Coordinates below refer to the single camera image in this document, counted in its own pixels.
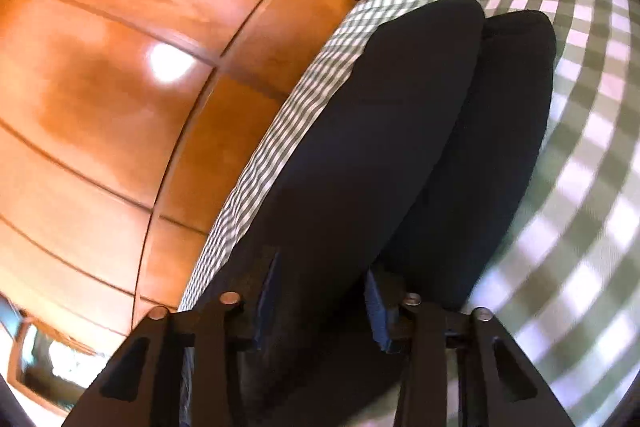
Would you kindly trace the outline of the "black pants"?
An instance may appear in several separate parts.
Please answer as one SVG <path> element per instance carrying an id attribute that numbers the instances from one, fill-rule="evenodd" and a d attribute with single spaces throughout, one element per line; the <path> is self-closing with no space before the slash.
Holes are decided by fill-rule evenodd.
<path id="1" fill-rule="evenodd" d="M 526 192 L 546 132 L 548 16 L 442 0 L 382 24 L 204 291 L 280 251 L 273 320 L 240 356 L 252 426 L 341 426 L 397 383 L 374 341 L 371 268 L 462 307 Z"/>

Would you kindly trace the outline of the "wooden framed window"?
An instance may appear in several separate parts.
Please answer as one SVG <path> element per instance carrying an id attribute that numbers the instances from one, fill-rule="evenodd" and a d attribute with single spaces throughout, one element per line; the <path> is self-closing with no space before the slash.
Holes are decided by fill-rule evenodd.
<path id="1" fill-rule="evenodd" d="M 106 356 L 1 299 L 1 329 L 9 335 L 6 382 L 26 399 L 64 418 L 104 369 Z"/>

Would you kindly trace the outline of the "orange wooden wardrobe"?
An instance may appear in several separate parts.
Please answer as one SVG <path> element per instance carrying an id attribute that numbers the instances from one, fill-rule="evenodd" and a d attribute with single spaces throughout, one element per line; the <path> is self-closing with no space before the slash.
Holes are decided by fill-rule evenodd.
<path id="1" fill-rule="evenodd" d="M 1 0 L 1 290 L 96 349 L 176 307 L 354 0 Z"/>

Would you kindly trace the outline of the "green white checkered bedsheet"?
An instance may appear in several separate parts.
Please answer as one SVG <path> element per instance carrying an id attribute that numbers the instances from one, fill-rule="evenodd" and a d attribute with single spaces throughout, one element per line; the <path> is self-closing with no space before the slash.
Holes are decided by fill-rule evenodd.
<path id="1" fill-rule="evenodd" d="M 378 25 L 436 0 L 364 0 L 300 77 L 227 197 L 186 285 L 190 309 Z M 476 0 L 533 9 L 558 38 L 544 144 L 472 306 L 494 311 L 578 426 L 639 373 L 639 0 Z"/>

